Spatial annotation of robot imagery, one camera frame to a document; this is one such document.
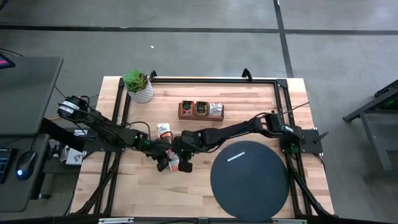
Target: gray floor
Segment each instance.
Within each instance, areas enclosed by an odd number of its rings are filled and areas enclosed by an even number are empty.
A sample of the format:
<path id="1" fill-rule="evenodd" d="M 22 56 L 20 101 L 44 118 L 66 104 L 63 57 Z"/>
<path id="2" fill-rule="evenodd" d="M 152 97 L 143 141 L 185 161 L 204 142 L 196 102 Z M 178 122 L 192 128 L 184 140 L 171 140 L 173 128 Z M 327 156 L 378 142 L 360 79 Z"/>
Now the gray floor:
<path id="1" fill-rule="evenodd" d="M 286 29 L 398 29 L 394 0 L 280 0 L 280 6 Z M 271 0 L 10 0 L 0 22 L 277 28 Z M 335 213 L 397 223 L 398 182 L 363 182 L 362 176 L 380 164 L 362 124 L 347 125 L 341 118 L 397 79 L 398 35 L 288 35 L 287 43 L 294 77 L 305 79 L 315 125 L 330 132 L 323 147 Z M 255 77 L 286 77 L 278 34 L 0 30 L 0 47 L 25 56 L 63 57 L 57 86 L 66 95 L 95 95 L 103 76 L 131 68 L 168 76 L 226 77 L 238 77 L 248 68 Z M 61 100 L 54 92 L 47 117 L 55 116 Z M 72 176 L 52 177 L 47 181 L 52 199 L 29 205 L 24 213 L 0 213 L 0 219 L 62 215 L 74 181 Z"/>

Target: white pot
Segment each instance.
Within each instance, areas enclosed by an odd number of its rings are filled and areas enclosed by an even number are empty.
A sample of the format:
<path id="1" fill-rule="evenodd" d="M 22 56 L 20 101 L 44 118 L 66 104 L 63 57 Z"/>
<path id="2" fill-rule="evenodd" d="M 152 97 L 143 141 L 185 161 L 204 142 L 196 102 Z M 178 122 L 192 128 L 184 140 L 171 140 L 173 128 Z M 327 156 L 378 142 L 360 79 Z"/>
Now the white pot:
<path id="1" fill-rule="evenodd" d="M 145 87 L 145 89 L 143 89 L 137 93 L 133 93 L 130 91 L 127 91 L 127 92 L 131 96 L 131 99 L 137 103 L 148 103 L 154 97 L 154 87 L 152 87 L 149 80 L 148 80 L 148 84 Z"/>

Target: wooden table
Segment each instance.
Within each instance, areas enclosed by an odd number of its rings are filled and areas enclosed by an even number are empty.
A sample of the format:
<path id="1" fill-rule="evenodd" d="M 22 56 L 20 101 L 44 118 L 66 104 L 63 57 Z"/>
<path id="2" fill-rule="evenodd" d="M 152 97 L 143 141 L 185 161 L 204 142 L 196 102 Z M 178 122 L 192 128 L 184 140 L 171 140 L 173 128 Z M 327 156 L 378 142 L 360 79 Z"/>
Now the wooden table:
<path id="1" fill-rule="evenodd" d="M 109 119 L 118 90 L 120 77 L 104 77 L 96 109 Z M 301 78 L 287 79 L 292 107 L 308 101 L 304 81 Z M 131 102 L 128 122 L 145 121 L 150 125 L 151 135 L 156 136 L 156 125 L 169 123 L 174 135 L 182 130 L 216 127 L 223 128 L 249 120 L 255 114 L 276 110 L 274 87 L 267 84 L 231 83 L 155 83 L 155 95 L 151 102 L 140 105 Z M 126 91 L 122 95 L 118 123 L 121 122 Z M 223 122 L 179 120 L 178 103 L 182 100 L 220 102 L 225 105 Z M 296 125 L 303 129 L 313 128 L 309 105 L 294 111 Z M 146 126 L 137 124 L 131 128 L 147 132 Z M 285 162 L 280 153 L 278 139 L 268 139 L 260 134 L 248 134 L 231 139 L 223 147 L 242 140 L 258 141 L 270 146 Z M 218 205 L 210 185 L 210 169 L 219 151 L 212 154 L 197 154 L 193 157 L 193 172 L 158 172 L 156 161 L 141 152 L 130 149 L 122 154 L 116 183 L 112 216 L 129 217 L 231 217 Z M 77 211 L 88 200 L 98 185 L 103 163 L 103 152 L 95 152 L 84 160 L 77 182 L 71 212 Z M 333 213 L 325 171 L 319 158 L 302 155 L 308 188 L 323 207 Z M 304 211 L 301 190 L 298 190 L 300 208 Z M 105 189 L 105 207 L 108 189 Z M 275 216 L 294 217 L 291 196 L 283 209 Z"/>

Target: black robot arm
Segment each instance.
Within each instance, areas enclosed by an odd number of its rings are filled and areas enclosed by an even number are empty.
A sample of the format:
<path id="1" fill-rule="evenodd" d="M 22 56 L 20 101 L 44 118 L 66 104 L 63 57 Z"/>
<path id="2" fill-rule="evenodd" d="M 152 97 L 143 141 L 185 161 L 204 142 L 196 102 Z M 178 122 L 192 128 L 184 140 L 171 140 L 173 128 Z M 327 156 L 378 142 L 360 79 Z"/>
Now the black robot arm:
<path id="1" fill-rule="evenodd" d="M 221 129 L 205 128 L 198 131 L 182 131 L 181 136 L 175 137 L 172 142 L 172 150 L 180 159 L 179 171 L 192 171 L 192 163 L 189 160 L 196 153 L 214 152 L 228 139 L 249 133 L 259 133 L 267 138 L 283 136 L 295 145 L 304 141 L 300 127 L 286 125 L 275 113 L 257 114 L 249 121 Z"/>
<path id="2" fill-rule="evenodd" d="M 191 172 L 192 163 L 189 160 L 193 155 L 200 152 L 214 152 L 225 141 L 245 134 L 259 133 L 267 138 L 284 137 L 294 145 L 304 141 L 300 127 L 286 125 L 279 114 L 275 113 L 260 113 L 249 121 L 221 129 L 182 131 L 181 136 L 175 137 L 172 143 L 169 143 L 166 139 L 151 141 L 148 139 L 149 135 L 142 131 L 127 129 L 126 125 L 117 125 L 77 96 L 67 97 L 59 105 L 57 112 L 61 118 L 75 124 L 84 123 L 98 133 L 98 138 L 107 143 L 143 152 L 146 156 L 157 160 L 159 171 L 163 171 L 169 165 L 170 159 L 166 151 L 170 148 L 180 159 L 178 169 Z"/>
<path id="3" fill-rule="evenodd" d="M 59 103 L 57 113 L 63 119 L 75 124 L 83 123 L 97 132 L 98 138 L 120 147 L 128 147 L 133 150 L 141 151 L 154 160 L 165 159 L 165 151 L 170 148 L 170 144 L 157 140 L 153 144 L 149 135 L 136 129 L 127 129 L 125 124 L 117 125 L 104 117 L 99 111 L 91 108 L 87 101 L 77 96 L 65 98 L 63 103 Z"/>

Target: black circular pad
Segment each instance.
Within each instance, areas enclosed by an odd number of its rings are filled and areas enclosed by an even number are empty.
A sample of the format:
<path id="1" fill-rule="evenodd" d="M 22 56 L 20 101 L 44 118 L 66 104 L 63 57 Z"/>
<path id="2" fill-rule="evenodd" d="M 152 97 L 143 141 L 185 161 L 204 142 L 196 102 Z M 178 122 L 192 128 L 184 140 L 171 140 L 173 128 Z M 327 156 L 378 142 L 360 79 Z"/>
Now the black circular pad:
<path id="1" fill-rule="evenodd" d="M 289 193 L 287 171 L 268 146 L 240 141 L 223 149 L 211 168 L 215 199 L 230 215 L 246 221 L 270 219 Z"/>

